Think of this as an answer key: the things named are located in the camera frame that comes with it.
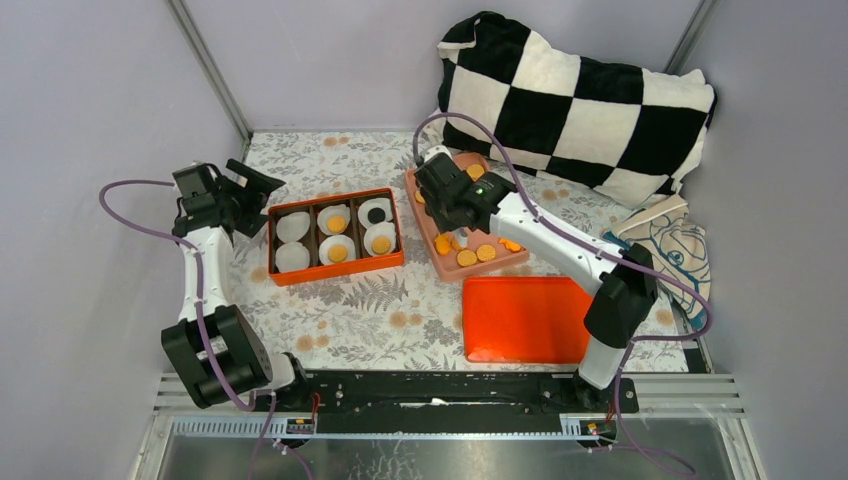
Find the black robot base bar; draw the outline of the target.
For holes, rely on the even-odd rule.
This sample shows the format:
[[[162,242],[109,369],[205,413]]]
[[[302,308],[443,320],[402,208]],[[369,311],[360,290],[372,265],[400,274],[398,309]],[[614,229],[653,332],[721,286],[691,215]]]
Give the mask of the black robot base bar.
[[[563,414],[635,414],[632,380],[596,391],[572,374],[310,370],[275,412],[320,434],[553,434]]]

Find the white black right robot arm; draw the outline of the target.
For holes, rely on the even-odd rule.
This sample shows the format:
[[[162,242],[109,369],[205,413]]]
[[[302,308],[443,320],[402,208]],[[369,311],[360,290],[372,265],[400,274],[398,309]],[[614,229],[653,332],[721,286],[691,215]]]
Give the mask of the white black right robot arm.
[[[583,410],[601,410],[613,398],[611,383],[627,345],[658,297],[651,254],[643,247],[623,249],[582,232],[498,174],[473,179],[444,147],[418,159],[414,177],[425,210],[440,232],[468,229],[516,242],[591,296],[584,318],[589,343],[573,396]]]

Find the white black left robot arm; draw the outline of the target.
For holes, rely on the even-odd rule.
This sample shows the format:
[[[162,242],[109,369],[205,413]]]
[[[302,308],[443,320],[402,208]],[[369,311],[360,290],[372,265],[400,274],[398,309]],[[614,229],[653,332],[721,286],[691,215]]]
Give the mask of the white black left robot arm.
[[[271,193],[284,181],[230,159],[231,179],[214,164],[174,172],[182,212],[171,230],[185,265],[184,301],[178,321],[161,332],[161,344],[193,401],[206,409],[228,401],[245,411],[260,395],[288,411],[304,407],[310,385],[290,353],[270,354],[229,298],[227,269],[233,235],[249,238],[267,221]]]

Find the black sandwich cookie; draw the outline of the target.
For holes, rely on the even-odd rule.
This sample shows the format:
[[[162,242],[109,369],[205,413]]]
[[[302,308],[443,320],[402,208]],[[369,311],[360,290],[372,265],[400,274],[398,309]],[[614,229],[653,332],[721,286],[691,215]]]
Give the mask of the black sandwich cookie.
[[[387,219],[387,214],[385,209],[382,207],[371,207],[367,211],[367,219],[372,225],[374,225],[384,222]]]

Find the orange compartment box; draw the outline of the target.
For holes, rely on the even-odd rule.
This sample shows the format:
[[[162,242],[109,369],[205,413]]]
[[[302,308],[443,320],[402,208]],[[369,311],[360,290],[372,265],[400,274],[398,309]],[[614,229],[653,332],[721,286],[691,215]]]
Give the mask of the orange compartment box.
[[[363,245],[363,236],[365,229],[357,218],[357,209],[363,201],[375,198],[387,197],[392,201],[394,219],[391,221],[396,228],[397,246],[393,253],[372,257],[365,251]],[[330,205],[346,204],[350,207],[351,220],[346,231],[343,234],[350,237],[356,245],[357,259],[340,263],[336,265],[322,265],[319,261],[318,249],[319,245],[327,238],[317,225],[317,214],[323,208]],[[309,268],[288,273],[279,273],[274,265],[274,254],[276,249],[281,246],[282,242],[276,236],[276,222],[286,214],[293,212],[306,211],[311,216],[310,232],[299,242],[302,243],[311,255],[311,265]],[[350,275],[371,270],[400,266],[404,263],[404,251],[401,243],[401,235],[399,230],[399,215],[395,206],[395,198],[392,191],[388,188],[375,190],[361,191],[348,193],[325,198],[316,198],[308,201],[301,201],[283,205],[276,205],[268,210],[268,236],[269,236],[269,260],[268,273],[270,278],[279,286],[287,286],[302,282],[323,280],[342,275]]]

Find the pink cookie tray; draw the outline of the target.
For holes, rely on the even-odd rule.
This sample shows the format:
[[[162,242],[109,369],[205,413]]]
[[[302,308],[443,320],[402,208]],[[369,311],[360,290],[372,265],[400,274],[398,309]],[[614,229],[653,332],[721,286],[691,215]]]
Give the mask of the pink cookie tray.
[[[407,170],[404,176],[405,190],[410,201],[418,230],[424,242],[425,249],[438,277],[444,282],[456,282],[469,276],[484,275],[506,267],[512,267],[526,262],[529,252],[521,248],[512,251],[501,242],[497,235],[486,234],[482,231],[469,231],[466,249],[475,253],[482,245],[490,245],[495,250],[495,258],[486,262],[477,262],[471,266],[461,266],[457,261],[460,253],[452,244],[442,255],[436,248],[436,238],[440,235],[433,219],[426,212],[426,205],[417,200],[419,190],[414,176],[415,169]]]

